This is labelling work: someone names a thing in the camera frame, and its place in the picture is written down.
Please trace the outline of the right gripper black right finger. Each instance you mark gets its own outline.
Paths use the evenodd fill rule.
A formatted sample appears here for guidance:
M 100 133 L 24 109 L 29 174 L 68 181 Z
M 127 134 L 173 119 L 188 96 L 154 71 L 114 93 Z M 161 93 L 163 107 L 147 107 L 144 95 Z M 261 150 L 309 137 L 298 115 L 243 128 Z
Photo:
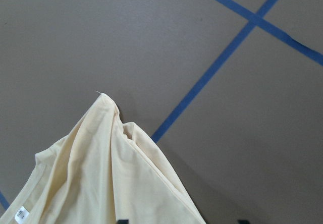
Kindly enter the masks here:
M 239 219 L 237 220 L 238 224 L 249 224 L 249 221 L 246 219 Z

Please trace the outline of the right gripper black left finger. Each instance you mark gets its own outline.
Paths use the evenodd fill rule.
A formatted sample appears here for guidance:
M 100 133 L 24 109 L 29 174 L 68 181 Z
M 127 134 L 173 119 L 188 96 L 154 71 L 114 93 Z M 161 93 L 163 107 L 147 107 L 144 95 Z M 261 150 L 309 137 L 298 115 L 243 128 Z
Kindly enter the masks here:
M 117 224 L 129 224 L 129 220 L 128 219 L 119 219 L 119 220 L 117 220 Z

